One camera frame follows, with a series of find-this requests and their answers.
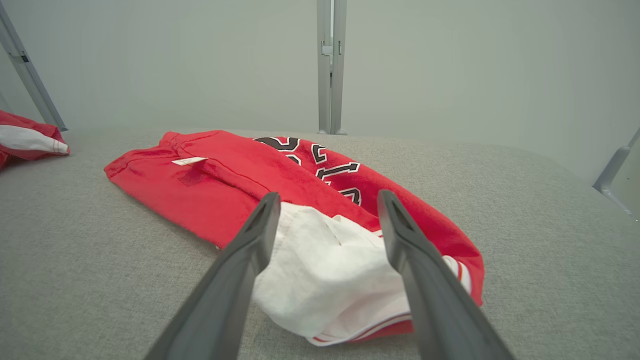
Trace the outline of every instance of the gray fabric surface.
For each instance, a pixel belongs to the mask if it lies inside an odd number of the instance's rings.
[[[71,156],[0,172],[1,358],[141,359],[211,265],[212,245],[102,171],[163,133],[68,131]],[[486,265],[483,311],[518,359],[640,358],[640,227],[554,162],[507,147],[298,136],[369,165],[468,234]],[[412,335],[316,348],[252,306],[239,358],[418,354]]]

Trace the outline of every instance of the white fabric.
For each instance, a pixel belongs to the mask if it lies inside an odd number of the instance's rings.
[[[460,280],[460,284],[462,284],[462,287],[467,291],[467,293],[471,293],[471,275],[469,274],[467,266],[449,255],[443,256],[442,259],[444,260],[444,263],[449,266],[458,280]]]
[[[283,202],[271,261],[256,278],[254,301],[279,326],[317,346],[357,340],[409,320],[402,278],[389,265],[380,234],[340,215],[330,218]],[[458,276],[459,263],[447,258]]]
[[[0,125],[0,145],[14,150],[40,150],[66,154],[65,143],[25,127]]]

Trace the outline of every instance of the red and white fabric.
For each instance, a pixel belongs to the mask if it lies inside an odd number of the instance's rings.
[[[380,238],[381,189],[398,196],[481,304],[482,256],[453,222],[319,144],[225,131],[166,133],[158,146],[129,151],[105,172],[129,195],[221,248],[265,194],[278,192],[283,204],[276,243],[253,298],[274,322],[315,345],[413,331],[401,278]]]
[[[37,160],[68,153],[69,148],[56,126],[0,110],[0,169],[12,156]]]

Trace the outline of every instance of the clothing tag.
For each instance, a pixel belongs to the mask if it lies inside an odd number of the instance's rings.
[[[201,158],[199,156],[196,156],[194,158],[186,158],[186,159],[179,159],[179,160],[173,160],[172,163],[174,164],[178,164],[180,166],[184,166],[184,165],[189,165],[189,164],[193,164],[193,163],[197,163],[198,161],[202,161],[202,160],[206,160],[209,158]]]

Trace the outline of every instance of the gray wall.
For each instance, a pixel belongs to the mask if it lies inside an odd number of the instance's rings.
[[[510,145],[593,183],[640,127],[640,1],[348,1],[342,128]]]
[[[318,129],[315,0],[2,3],[70,129]]]
[[[2,45],[0,45],[0,110],[44,122]]]

